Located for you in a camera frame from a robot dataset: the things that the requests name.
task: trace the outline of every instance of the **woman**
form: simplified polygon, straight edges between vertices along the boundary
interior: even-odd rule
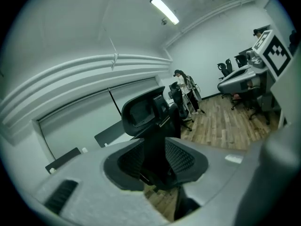
[[[180,88],[181,88],[182,92],[188,96],[188,98],[189,98],[189,100],[192,104],[194,112],[192,112],[191,114],[197,115],[198,112],[200,112],[200,108],[198,106],[197,100],[193,96],[193,93],[192,93],[191,89],[189,89],[187,87],[187,76],[186,76],[186,74],[182,70],[175,70],[174,71],[174,76],[178,77],[179,85],[180,85]]]

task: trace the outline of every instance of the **baseboard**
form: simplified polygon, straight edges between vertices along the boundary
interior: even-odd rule
[[[221,95],[221,93],[217,93],[217,94],[214,94],[214,95],[211,95],[211,96],[204,97],[204,98],[202,98],[202,100],[206,100],[206,99],[209,99],[211,97],[219,96],[219,95]]]

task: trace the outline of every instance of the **ceiling light fixture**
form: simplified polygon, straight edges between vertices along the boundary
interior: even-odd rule
[[[173,12],[165,5],[161,0],[150,0],[150,2],[155,5],[162,13],[166,15],[174,24],[179,22],[179,19],[173,14]]]

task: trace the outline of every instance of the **mesh chair back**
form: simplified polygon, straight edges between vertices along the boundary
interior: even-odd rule
[[[229,71],[229,73],[232,73],[233,72],[232,63],[229,58],[226,60],[226,65],[227,65],[227,70]]]

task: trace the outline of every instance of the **wall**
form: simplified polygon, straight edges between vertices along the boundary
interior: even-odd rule
[[[255,3],[259,8],[266,9],[273,23],[277,26],[285,45],[289,47],[289,36],[295,27],[281,3],[278,0],[256,0]]]
[[[15,145],[0,135],[0,156],[15,186],[32,193],[49,176],[45,167],[53,157],[39,143],[39,134],[34,133],[31,125],[28,127],[32,132]]]
[[[246,4],[219,14],[183,35],[168,47],[173,58],[170,71],[183,70],[199,85],[202,97],[219,93],[217,84],[222,73],[218,63],[230,58],[237,69],[234,56],[254,45],[253,29],[272,24],[263,8]]]
[[[151,24],[142,24],[141,17],[128,7],[137,7],[136,2],[30,0],[14,21],[1,54],[5,77],[0,96],[7,96],[34,75],[74,59],[115,52],[163,57],[153,34],[148,35],[152,41],[143,39]]]
[[[291,35],[292,30],[295,30],[295,27],[288,13],[278,0],[269,0],[265,6],[265,9],[268,15],[272,18],[274,24],[276,24],[277,28],[279,29],[285,45],[289,47],[289,36]]]

